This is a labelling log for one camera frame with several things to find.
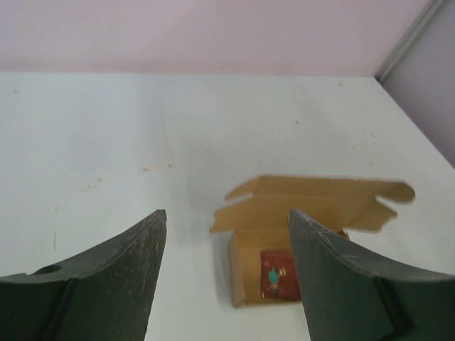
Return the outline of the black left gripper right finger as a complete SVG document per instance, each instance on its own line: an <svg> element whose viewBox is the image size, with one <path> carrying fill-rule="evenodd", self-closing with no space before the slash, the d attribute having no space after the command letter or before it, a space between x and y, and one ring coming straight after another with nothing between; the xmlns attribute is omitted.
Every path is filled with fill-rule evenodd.
<svg viewBox="0 0 455 341"><path fill-rule="evenodd" d="M288 226L312 340L454 339L454 276L376 254L301 210Z"/></svg>

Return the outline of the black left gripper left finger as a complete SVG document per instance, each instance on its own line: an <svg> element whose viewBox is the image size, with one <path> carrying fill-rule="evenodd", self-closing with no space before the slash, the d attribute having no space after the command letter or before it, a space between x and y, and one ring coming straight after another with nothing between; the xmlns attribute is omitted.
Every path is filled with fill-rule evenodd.
<svg viewBox="0 0 455 341"><path fill-rule="evenodd" d="M166 221L157 210L69 259L1 277L1 339L144 340Z"/></svg>

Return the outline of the small red packet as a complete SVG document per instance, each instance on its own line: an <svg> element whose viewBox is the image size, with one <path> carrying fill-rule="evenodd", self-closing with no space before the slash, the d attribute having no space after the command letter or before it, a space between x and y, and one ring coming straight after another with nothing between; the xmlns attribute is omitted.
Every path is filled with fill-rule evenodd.
<svg viewBox="0 0 455 341"><path fill-rule="evenodd" d="M298 276L292 253L286 249L265 249L260 253L263 298L300 301Z"/></svg>

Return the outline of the brown cardboard paper box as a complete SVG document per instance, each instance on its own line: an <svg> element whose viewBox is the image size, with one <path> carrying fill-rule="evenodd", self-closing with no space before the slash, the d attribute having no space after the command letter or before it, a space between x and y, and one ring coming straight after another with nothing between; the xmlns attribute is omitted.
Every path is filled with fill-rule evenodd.
<svg viewBox="0 0 455 341"><path fill-rule="evenodd" d="M225 198L227 206L215 212L211 232L232 232L228 257L234 307L286 302L262 297L260 253L265 249L291 252L288 216L292 209L347 239L349 230L376 233L396 218L397 213L378 202L378 197L410 203L415 191L402 181L284 175L261 175L233 189Z"/></svg>

